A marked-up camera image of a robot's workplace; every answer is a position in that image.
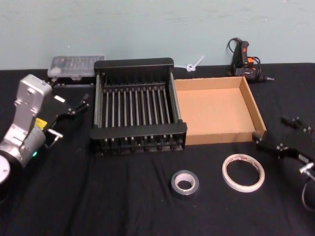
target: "black dish rack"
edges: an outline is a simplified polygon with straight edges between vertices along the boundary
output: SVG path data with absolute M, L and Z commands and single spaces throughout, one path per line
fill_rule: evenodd
M 102 60 L 94 64 L 94 125 L 90 138 L 104 154 L 183 150 L 171 58 Z

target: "open cardboard tray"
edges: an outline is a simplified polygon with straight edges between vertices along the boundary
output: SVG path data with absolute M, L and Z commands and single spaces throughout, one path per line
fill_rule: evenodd
M 175 80 L 186 145 L 252 141 L 266 127 L 243 77 Z

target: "black tablecloth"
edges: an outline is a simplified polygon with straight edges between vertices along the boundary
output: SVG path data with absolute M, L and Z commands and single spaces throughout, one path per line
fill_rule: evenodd
M 274 82 L 250 85 L 268 134 L 278 138 L 288 128 L 280 116 L 301 117 L 315 127 L 315 64 L 262 66 Z M 177 69 L 175 78 L 221 77 L 227 66 Z M 14 115 L 17 85 L 46 70 L 0 71 L 0 136 Z M 92 88 L 55 88 L 54 94 L 76 104 Z M 96 157 L 88 150 L 93 110 L 64 122 L 64 134 L 50 150 L 41 150 L 25 168 L 15 193 L 0 206 L 1 236 L 61 235 L 315 235 L 315 213 L 301 203 L 305 178 L 300 164 L 278 160 L 256 150 L 253 142 L 186 146 L 185 151 Z M 253 193 L 240 193 L 223 180 L 226 157 L 248 154 L 264 167 L 266 179 Z M 257 173 L 232 163 L 231 175 L 252 184 Z M 178 170 L 194 172 L 200 181 L 197 198 L 173 197 L 169 182 Z M 315 199 L 310 186 L 308 200 Z

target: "double-sided tape roll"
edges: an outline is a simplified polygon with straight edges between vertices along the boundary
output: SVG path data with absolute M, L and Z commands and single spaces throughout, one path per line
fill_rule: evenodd
M 182 189 L 178 186 L 179 182 L 187 181 L 191 184 L 189 189 Z M 174 195 L 181 199 L 191 199 L 194 198 L 199 189 L 199 180 L 197 176 L 191 171 L 178 171 L 171 179 L 171 187 Z
M 256 168 L 256 170 L 258 171 L 258 174 L 259 174 L 259 180 L 257 183 L 255 183 L 254 185 L 251 185 L 251 186 L 243 186 L 243 185 L 240 185 L 240 184 L 234 182 L 230 178 L 230 176 L 227 174 L 226 168 L 227 168 L 228 164 L 230 164 L 233 161 L 237 161 L 237 160 L 249 162 L 250 164 L 252 164 Z M 257 189 L 259 189 L 262 186 L 262 184 L 265 181 L 265 171 L 264 171 L 262 165 L 256 159 L 252 158 L 251 156 L 245 155 L 245 154 L 235 154 L 235 155 L 231 155 L 228 158 L 226 158 L 226 160 L 223 162 L 223 165 L 222 165 L 222 175 L 223 175 L 225 182 L 231 188 L 235 189 L 236 191 L 243 192 L 243 193 L 250 193 L 250 192 L 256 191 Z

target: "white masking tape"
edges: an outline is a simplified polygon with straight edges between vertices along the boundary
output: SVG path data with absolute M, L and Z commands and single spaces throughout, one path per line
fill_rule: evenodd
M 251 186 L 243 186 L 243 185 L 240 185 L 240 184 L 234 182 L 230 178 L 230 176 L 227 174 L 226 168 L 227 168 L 228 164 L 230 164 L 233 161 L 237 161 L 237 160 L 247 161 L 256 168 L 256 170 L 258 171 L 258 174 L 259 174 L 259 180 L 257 183 L 255 183 L 254 185 L 251 185 Z M 251 156 L 244 155 L 244 154 L 235 154 L 235 155 L 231 155 L 228 158 L 226 158 L 226 160 L 223 162 L 223 165 L 222 165 L 222 175 L 223 175 L 225 182 L 231 188 L 235 189 L 236 191 L 243 192 L 243 193 L 250 193 L 250 192 L 256 191 L 257 189 L 259 189 L 262 186 L 262 184 L 265 181 L 265 171 L 264 171 L 262 165 L 256 159 L 252 158 Z

